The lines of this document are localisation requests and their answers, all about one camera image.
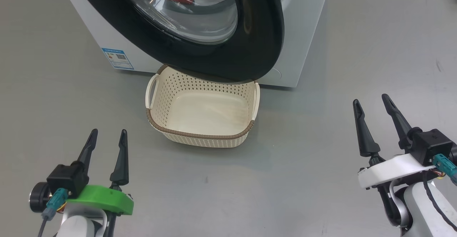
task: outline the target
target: empty basket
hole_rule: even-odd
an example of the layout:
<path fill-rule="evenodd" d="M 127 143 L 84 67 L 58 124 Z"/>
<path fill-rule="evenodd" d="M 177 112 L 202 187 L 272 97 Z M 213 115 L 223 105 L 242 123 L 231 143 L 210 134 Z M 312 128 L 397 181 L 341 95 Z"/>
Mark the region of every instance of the empty basket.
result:
<path fill-rule="evenodd" d="M 145 103 L 149 122 L 168 139 L 232 148 L 248 136 L 259 100 L 257 82 L 217 84 L 165 66 L 149 81 Z"/>

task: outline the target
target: washing machine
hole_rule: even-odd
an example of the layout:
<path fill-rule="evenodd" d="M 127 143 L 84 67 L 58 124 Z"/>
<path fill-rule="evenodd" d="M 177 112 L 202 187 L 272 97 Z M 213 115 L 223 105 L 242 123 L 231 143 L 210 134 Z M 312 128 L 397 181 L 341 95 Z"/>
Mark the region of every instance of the washing machine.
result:
<path fill-rule="evenodd" d="M 116 69 L 296 87 L 325 0 L 70 0 Z"/>

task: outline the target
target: washing machine door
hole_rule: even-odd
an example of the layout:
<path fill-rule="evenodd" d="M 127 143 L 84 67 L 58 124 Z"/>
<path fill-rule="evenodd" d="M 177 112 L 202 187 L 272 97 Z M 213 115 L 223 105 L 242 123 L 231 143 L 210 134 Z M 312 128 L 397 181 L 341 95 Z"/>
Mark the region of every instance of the washing machine door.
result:
<path fill-rule="evenodd" d="M 281 52 L 281 0 L 88 1 L 144 52 L 205 80 L 256 80 Z"/>

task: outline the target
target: basket bottom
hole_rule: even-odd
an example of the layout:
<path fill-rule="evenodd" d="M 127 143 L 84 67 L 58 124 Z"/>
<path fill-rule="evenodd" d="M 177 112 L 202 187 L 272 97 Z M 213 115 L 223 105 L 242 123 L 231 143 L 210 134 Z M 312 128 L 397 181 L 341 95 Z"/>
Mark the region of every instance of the basket bottom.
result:
<path fill-rule="evenodd" d="M 167 128 L 201 135 L 230 136 L 249 125 L 243 97 L 223 92 L 184 91 L 170 106 Z"/>

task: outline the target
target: robotic arm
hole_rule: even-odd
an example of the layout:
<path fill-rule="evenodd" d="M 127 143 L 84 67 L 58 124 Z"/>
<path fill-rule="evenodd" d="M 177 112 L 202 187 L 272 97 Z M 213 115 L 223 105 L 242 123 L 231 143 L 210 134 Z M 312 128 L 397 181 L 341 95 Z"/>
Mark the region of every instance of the robotic arm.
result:
<path fill-rule="evenodd" d="M 122 192 L 129 183 L 127 131 L 119 139 L 119 155 L 110 175 L 109 188 L 89 183 L 88 169 L 98 130 L 93 129 L 77 161 L 70 166 L 57 165 L 46 182 L 37 183 L 30 193 L 29 205 L 41 213 L 41 237 L 47 221 L 62 213 L 59 232 L 54 237 L 112 237 L 116 218 L 131 215 L 134 202 Z"/>
<path fill-rule="evenodd" d="M 381 149 L 365 123 L 362 106 L 354 100 L 360 155 L 370 157 L 370 166 L 358 173 L 360 186 L 377 189 L 387 218 L 400 228 L 401 236 L 457 237 L 457 211 L 433 183 L 447 174 L 457 185 L 457 145 L 437 129 L 412 128 L 387 94 L 382 101 L 405 154 L 387 161 L 379 156 Z"/>

